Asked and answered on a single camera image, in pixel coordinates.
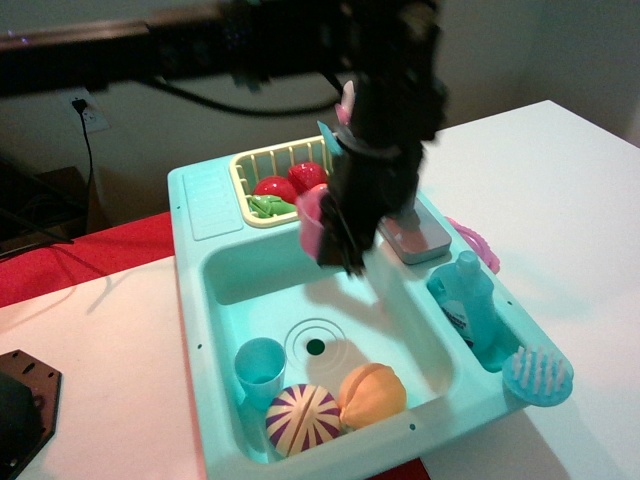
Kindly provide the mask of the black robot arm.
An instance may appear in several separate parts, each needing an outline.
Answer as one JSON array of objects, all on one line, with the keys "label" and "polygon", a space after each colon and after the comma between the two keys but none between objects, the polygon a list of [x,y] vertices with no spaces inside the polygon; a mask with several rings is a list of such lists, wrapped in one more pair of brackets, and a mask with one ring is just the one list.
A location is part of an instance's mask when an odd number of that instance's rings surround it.
[{"label": "black robot arm", "polygon": [[256,87],[277,77],[357,77],[343,155],[320,203],[321,266],[361,274],[380,221],[415,195],[423,143],[443,121],[434,68],[435,1],[217,1],[148,19],[107,20],[1,37],[5,97],[136,81],[229,74]]}]

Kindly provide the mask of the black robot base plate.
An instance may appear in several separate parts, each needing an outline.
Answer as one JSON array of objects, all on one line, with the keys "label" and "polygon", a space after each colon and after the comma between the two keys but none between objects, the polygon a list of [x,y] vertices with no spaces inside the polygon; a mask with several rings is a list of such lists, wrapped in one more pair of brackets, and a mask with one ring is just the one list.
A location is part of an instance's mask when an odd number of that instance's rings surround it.
[{"label": "black robot base plate", "polygon": [[62,373],[16,349],[1,355],[1,477],[15,479],[53,437]]}]

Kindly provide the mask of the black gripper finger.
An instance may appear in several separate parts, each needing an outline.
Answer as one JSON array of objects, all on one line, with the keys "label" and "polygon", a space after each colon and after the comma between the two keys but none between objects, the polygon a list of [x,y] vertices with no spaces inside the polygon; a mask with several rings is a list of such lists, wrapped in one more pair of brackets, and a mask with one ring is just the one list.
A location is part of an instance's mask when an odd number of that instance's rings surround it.
[{"label": "black gripper finger", "polygon": [[370,216],[355,211],[323,209],[316,263],[322,267],[341,267],[348,275],[361,276],[363,255],[372,247],[375,226]]}]

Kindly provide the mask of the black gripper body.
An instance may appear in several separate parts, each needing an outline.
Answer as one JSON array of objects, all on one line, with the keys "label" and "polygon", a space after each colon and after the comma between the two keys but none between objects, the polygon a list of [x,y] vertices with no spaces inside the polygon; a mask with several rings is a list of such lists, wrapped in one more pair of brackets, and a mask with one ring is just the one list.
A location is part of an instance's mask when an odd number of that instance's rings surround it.
[{"label": "black gripper body", "polygon": [[324,222],[342,235],[372,235],[382,217],[399,212],[415,193],[423,158],[419,141],[375,147],[339,129],[342,155],[330,175]]}]

